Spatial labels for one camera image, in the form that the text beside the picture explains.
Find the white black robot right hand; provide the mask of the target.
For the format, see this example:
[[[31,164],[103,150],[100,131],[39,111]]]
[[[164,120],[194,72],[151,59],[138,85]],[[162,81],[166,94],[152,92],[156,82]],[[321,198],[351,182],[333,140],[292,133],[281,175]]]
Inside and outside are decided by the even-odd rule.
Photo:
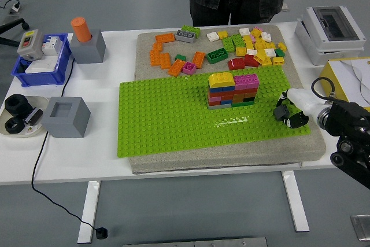
[[[290,116],[288,107],[283,104],[287,99],[301,112]],[[324,108],[325,105],[311,91],[290,88],[280,95],[273,114],[277,121],[282,121],[287,127],[299,128],[308,123],[309,116],[317,117]]]

